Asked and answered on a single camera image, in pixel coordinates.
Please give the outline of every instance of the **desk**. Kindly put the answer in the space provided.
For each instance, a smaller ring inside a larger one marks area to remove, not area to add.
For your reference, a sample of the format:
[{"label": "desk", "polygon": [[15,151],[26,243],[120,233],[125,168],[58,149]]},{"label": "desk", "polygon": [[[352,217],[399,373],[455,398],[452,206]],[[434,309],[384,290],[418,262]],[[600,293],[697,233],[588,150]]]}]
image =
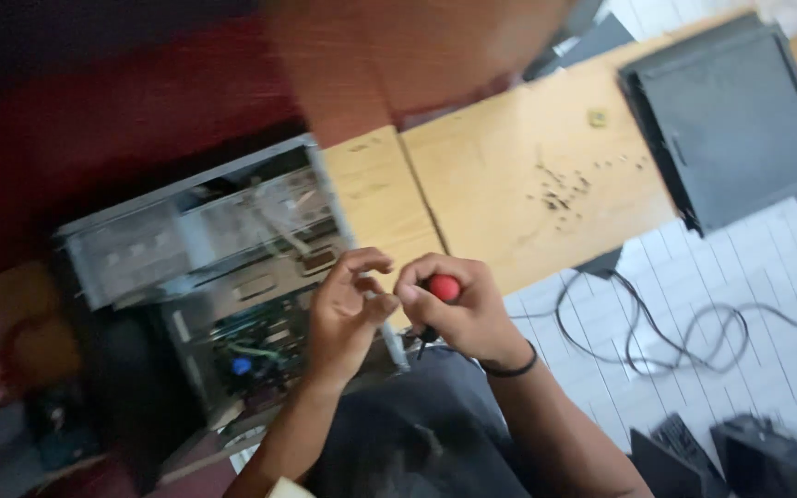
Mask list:
[{"label": "desk", "polygon": [[[676,209],[615,74],[627,62],[748,12],[628,44],[402,133],[445,252],[487,262],[506,294],[673,220]],[[797,38],[791,47],[797,59]],[[607,116],[604,128],[590,126],[591,110]],[[341,167],[335,159],[327,157],[329,168]],[[406,167],[396,160],[395,168]],[[544,196],[551,193],[568,209],[548,209]],[[417,197],[407,195],[406,202]],[[368,220],[385,220],[394,202],[354,208]],[[390,251],[392,242],[367,227],[356,235],[362,245]],[[405,245],[397,263],[431,250]]]}]

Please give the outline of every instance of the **red wall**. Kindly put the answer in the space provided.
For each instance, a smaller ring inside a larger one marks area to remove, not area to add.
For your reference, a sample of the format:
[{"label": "red wall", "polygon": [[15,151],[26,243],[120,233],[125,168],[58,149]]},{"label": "red wall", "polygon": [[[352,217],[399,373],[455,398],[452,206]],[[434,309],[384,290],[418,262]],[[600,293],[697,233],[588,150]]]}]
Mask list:
[{"label": "red wall", "polygon": [[162,183],[163,163],[299,120],[257,15],[8,91],[0,271],[43,255],[53,223]]}]

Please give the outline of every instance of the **screwdriver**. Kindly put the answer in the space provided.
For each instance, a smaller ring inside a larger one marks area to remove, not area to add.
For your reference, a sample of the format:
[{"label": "screwdriver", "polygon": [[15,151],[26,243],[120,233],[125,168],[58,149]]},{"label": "screwdriver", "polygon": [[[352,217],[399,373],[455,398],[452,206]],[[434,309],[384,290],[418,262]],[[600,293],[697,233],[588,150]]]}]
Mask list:
[{"label": "screwdriver", "polygon": [[[423,282],[422,287],[447,304],[453,304],[459,297],[459,282],[450,275],[433,275]],[[427,325],[418,337],[422,345],[417,353],[417,360],[423,356],[423,349],[426,348],[426,345],[438,340],[438,332],[431,325]]]}]

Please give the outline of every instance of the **wooden table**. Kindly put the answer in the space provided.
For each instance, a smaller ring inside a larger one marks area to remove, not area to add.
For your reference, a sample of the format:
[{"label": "wooden table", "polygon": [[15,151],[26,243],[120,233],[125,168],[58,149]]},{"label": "wooden table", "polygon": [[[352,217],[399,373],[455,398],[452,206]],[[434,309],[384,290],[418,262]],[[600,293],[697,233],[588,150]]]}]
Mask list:
[{"label": "wooden table", "polygon": [[[510,293],[673,220],[617,70],[748,12],[630,43],[400,136],[385,127],[326,149],[356,243],[398,265],[439,250],[482,260]],[[791,48],[797,59],[797,37]]]}]

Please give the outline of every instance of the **person's left hand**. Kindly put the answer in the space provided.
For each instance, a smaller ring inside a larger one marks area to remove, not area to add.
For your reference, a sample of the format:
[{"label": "person's left hand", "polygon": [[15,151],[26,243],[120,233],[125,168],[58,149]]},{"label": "person's left hand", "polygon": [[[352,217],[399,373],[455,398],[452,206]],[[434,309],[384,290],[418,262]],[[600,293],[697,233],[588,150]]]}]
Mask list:
[{"label": "person's left hand", "polygon": [[[379,249],[347,251],[331,268],[313,296],[310,310],[308,380],[343,390],[358,373],[374,333],[399,307],[399,299],[384,294],[373,277],[375,270],[393,271],[393,259]],[[377,294],[365,297],[366,291]]]}]

